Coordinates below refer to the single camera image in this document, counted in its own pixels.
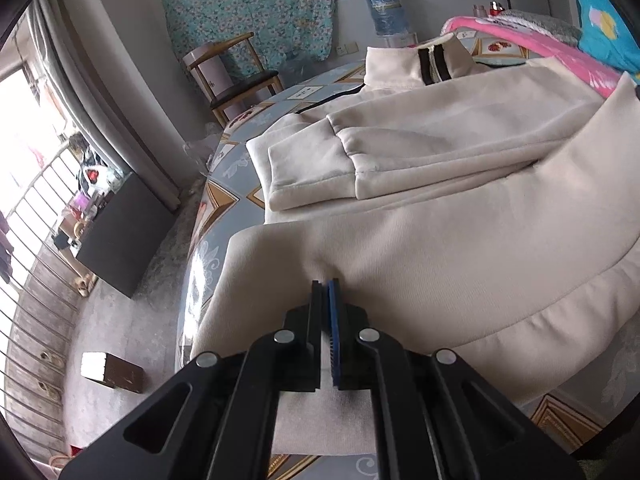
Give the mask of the cyan cartoon pillow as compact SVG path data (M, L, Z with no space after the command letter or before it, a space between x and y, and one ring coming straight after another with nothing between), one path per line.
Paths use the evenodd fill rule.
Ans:
M610 0L577 0L582 38L578 48L639 82L639 44Z

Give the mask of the white water dispenser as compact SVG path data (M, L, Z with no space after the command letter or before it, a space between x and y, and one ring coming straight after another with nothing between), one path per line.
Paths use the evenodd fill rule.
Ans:
M415 32L403 32L402 34L388 35L382 37L386 48L412 48L418 43L418 36Z

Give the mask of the blue water jug on dispenser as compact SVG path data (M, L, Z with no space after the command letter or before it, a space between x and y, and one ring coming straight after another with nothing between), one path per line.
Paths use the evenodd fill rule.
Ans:
M366 0L374 24L375 33L380 37L405 35L411 32L406 10L401 0Z

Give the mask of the brown cardboard box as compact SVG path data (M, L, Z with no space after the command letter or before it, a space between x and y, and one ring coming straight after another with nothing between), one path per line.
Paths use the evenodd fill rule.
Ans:
M80 374L92 382L112 389L142 393L144 370L111 353L84 352L80 361Z

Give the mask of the pink cylinder behind chair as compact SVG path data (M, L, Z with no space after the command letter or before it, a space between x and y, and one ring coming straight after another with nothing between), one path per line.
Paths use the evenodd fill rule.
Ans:
M202 44L201 46L193 49L182 58L183 64L193 76L206 98L209 98L210 96L220 98L226 90L229 90L233 86L232 79L224 67L224 63L221 61L221 57L219 55L209 58L198 66L203 78L198 76L195 68L189 67L192 62L207 53L214 45L215 44L213 42L206 42L206 44Z

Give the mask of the empty clear water jug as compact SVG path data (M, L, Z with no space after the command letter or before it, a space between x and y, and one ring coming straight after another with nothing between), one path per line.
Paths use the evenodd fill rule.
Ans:
M314 60L308 55L299 52L290 52L286 56L281 73L288 84L299 84L317 73Z

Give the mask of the pink floral quilt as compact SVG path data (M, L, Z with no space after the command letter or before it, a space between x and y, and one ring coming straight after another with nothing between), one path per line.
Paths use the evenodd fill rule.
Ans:
M614 68L604 65L577 48L563 44L548 35L536 32L529 27L499 20L498 18L474 18L474 16L455 16L442 25L440 33L455 32L468 28L506 41L539 54L543 58L555 58L565 68L601 96L608 98L615 90L622 74Z

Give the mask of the teal floral wall cloth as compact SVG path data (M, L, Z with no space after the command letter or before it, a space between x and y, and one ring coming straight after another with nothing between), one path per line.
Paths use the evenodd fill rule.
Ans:
M236 36L250 40L267 70L325 61L340 0L160 0L177 58Z

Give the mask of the dark grey cabinet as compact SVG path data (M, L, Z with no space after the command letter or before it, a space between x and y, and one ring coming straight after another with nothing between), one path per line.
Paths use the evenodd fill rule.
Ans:
M77 260L130 298L174 223L175 215L130 174L82 234Z

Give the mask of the wooden chair dark seat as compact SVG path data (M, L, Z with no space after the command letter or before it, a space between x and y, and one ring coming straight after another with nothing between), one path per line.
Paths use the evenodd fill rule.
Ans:
M254 96L260 90L268 90L270 96L275 96L284 90L279 72L277 70L267 70L265 65L262 64L262 59L252 43L253 37L254 32L246 32L231 39L214 42L215 45L207 53L189 65L190 68L196 69L196 73L200 78L203 78L198 68L201 63L216 55L219 55L222 61L222 57L231 49L235 48L238 44L245 44L246 50L250 55L250 60L255 67L254 72L248 76L240 75L235 77L229 75L232 79L233 86L229 90L226 90L220 98L216 98L216 96L206 98L209 110L213 113L221 128L226 128L230 122L227 115L229 107L240 106L247 98Z

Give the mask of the grey curtain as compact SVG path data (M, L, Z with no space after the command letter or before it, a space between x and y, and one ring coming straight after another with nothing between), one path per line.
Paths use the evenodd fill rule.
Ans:
M177 209L198 170L116 34L76 25L65 0L32 0L25 18L41 68L89 144Z

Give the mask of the white plastic bag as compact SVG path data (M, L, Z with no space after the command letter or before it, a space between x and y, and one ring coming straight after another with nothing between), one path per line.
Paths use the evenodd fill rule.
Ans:
M221 140L220 133L210 134L202 140L186 142L183 144L183 151L194 161L198 172L203 176L209 174L210 162L215 157L218 145Z

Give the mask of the red cup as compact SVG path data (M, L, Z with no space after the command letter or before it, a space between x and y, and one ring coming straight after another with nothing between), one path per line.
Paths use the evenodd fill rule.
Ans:
M503 11L503 7L497 1L491 1L491 3L489 3L489 14L491 16L496 16L500 14L502 11Z

